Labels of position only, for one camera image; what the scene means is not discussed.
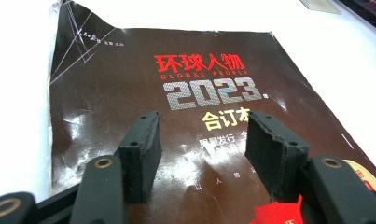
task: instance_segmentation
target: white background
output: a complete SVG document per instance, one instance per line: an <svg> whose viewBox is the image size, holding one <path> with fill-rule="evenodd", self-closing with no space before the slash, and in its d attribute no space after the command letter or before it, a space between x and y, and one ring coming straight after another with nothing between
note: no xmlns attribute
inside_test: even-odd
<svg viewBox="0 0 376 224"><path fill-rule="evenodd" d="M273 32L299 70L376 165L376 29L299 0L78 0L118 28ZM0 2L0 195L49 195L49 62L57 0Z"/></svg>

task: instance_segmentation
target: brown magazine cover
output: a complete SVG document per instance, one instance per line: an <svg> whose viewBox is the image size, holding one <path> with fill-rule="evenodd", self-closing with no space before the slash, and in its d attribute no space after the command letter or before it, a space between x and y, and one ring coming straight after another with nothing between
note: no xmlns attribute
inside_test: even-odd
<svg viewBox="0 0 376 224"><path fill-rule="evenodd" d="M129 223L251 222L270 201L244 156L250 110L281 120L311 145L310 157L361 165L376 190L376 167L272 33L119 29L69 1L50 106L53 194L78 184L91 159L113 154L140 115L161 114L153 190L148 203L129 204Z"/></svg>

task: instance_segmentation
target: white surface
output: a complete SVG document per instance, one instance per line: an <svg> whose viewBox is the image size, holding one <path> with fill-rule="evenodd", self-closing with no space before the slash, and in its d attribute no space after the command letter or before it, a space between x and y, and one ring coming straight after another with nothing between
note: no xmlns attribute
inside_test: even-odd
<svg viewBox="0 0 376 224"><path fill-rule="evenodd" d="M50 2L0 3L0 195L48 195ZM119 28L273 32L376 165L376 29L338 2L341 15L300 0L77 2Z"/></svg>

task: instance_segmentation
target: red cloth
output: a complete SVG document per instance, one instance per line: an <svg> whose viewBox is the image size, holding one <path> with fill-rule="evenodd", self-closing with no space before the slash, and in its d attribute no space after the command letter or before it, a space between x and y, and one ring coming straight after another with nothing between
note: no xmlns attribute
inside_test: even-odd
<svg viewBox="0 0 376 224"><path fill-rule="evenodd" d="M301 196L297 203L269 203L254 208L256 219L250 224L303 224L300 213Z"/></svg>

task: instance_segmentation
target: dark object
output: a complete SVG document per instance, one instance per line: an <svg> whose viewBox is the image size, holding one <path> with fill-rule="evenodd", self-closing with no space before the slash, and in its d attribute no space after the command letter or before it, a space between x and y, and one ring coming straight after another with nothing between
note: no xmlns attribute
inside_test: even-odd
<svg viewBox="0 0 376 224"><path fill-rule="evenodd" d="M0 224L127 223L125 203L146 203L153 186L162 152L159 118L157 112L141 116L114 156L87 164L79 185L39 204L27 192L1 196Z"/></svg>
<svg viewBox="0 0 376 224"><path fill-rule="evenodd" d="M245 156L269 194L295 203L305 223L376 223L376 193L343 160L308 158L309 145L278 119L251 112Z"/></svg>
<svg viewBox="0 0 376 224"><path fill-rule="evenodd" d="M376 1L370 0L339 0L362 19L376 27Z"/></svg>

